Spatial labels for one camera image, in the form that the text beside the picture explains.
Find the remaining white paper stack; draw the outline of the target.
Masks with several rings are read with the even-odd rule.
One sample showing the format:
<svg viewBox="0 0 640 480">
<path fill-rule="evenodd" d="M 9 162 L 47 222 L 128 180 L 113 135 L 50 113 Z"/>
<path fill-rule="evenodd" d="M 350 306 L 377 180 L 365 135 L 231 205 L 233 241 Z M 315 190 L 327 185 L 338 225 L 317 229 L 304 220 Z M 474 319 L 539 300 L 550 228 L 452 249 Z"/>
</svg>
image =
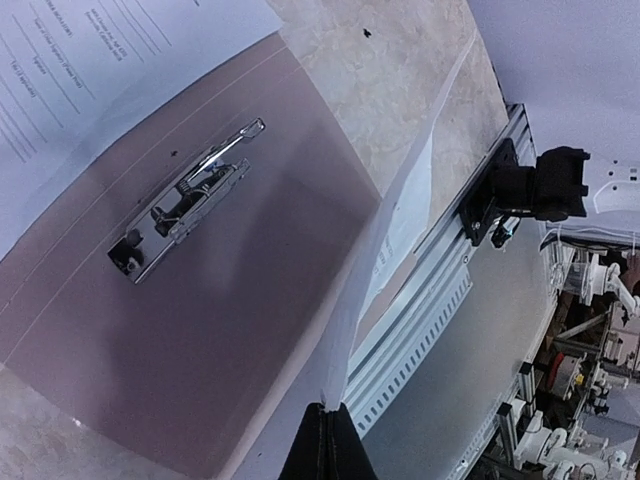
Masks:
<svg viewBox="0 0 640 480">
<path fill-rule="evenodd" d="M 238 477 L 248 462 L 281 468 L 295 436 L 307 430 L 301 422 L 308 407 L 328 418 L 338 416 L 360 321 L 425 229 L 431 194 L 415 190 L 419 181 L 431 180 L 433 130 L 475 41 L 469 38 L 460 50 L 426 117 L 410 135 L 408 153 L 350 254 L 350 270 L 339 283 L 330 316 L 302 335 L 220 478 Z"/>
</svg>

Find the metal clip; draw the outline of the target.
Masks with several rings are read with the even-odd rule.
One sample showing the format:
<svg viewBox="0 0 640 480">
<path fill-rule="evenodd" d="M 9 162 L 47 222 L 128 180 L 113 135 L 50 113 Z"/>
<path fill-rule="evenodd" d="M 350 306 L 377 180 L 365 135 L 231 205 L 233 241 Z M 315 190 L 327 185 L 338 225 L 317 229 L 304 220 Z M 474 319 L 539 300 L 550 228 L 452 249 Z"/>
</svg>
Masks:
<svg viewBox="0 0 640 480">
<path fill-rule="evenodd" d="M 246 176 L 251 168 L 247 159 L 228 163 L 225 157 L 238 145 L 253 141 L 265 128 L 257 117 L 223 142 L 208 147 L 142 208 L 108 251 L 127 279 L 135 285 L 142 283 Z"/>
</svg>

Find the white printed paper sheets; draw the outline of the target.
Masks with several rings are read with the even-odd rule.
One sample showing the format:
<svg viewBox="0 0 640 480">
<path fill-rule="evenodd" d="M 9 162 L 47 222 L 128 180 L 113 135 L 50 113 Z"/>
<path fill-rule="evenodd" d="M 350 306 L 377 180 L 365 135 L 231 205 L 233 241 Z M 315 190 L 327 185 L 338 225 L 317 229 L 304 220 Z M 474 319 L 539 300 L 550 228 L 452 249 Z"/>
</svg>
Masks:
<svg viewBox="0 0 640 480">
<path fill-rule="evenodd" d="M 264 1 L 5 1 L 1 250 L 109 146 L 276 32 Z"/>
</svg>

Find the translucent grey plastic sheet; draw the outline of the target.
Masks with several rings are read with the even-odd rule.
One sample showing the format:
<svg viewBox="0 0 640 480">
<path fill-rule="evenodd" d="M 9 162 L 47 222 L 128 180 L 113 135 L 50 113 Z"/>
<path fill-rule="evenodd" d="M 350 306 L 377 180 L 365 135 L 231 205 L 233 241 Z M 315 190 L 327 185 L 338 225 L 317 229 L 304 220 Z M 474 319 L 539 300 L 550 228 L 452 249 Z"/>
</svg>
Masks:
<svg viewBox="0 0 640 480">
<path fill-rule="evenodd" d="M 192 156 L 254 119 L 249 171 L 139 284 L 108 250 Z M 1 264 L 1 361 L 62 411 L 228 479 L 328 323 L 380 197 L 278 35 L 112 145 Z"/>
</svg>

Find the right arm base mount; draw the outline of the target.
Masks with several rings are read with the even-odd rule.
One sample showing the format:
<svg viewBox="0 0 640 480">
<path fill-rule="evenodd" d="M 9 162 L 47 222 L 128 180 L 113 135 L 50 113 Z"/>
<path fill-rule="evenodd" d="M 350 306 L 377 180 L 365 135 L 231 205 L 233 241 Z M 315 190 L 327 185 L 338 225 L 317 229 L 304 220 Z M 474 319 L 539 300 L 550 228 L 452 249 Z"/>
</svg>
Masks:
<svg viewBox="0 0 640 480">
<path fill-rule="evenodd" d="M 506 167 L 517 166 L 512 138 L 504 138 L 492 150 L 477 178 L 469 187 L 458 208 L 466 238 L 478 247 L 497 215 L 496 193 L 492 177 Z"/>
</svg>

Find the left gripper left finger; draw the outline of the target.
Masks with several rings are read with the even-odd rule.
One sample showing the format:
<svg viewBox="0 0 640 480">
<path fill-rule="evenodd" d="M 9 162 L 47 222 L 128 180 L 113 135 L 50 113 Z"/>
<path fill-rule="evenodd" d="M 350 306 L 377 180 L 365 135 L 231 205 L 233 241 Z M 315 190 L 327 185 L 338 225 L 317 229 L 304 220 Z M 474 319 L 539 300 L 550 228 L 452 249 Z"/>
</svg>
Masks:
<svg viewBox="0 0 640 480">
<path fill-rule="evenodd" d="M 328 413 L 309 404 L 282 467 L 279 480 L 321 480 L 327 474 Z"/>
</svg>

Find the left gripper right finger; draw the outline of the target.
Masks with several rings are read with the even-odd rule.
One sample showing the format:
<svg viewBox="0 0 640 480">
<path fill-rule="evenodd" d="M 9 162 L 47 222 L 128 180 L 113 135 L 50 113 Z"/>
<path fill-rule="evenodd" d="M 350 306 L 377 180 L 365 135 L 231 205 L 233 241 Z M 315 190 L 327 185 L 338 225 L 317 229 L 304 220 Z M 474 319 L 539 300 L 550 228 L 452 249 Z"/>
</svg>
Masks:
<svg viewBox="0 0 640 480">
<path fill-rule="evenodd" d="M 377 480 L 346 405 L 331 411 L 327 419 L 328 479 Z"/>
</svg>

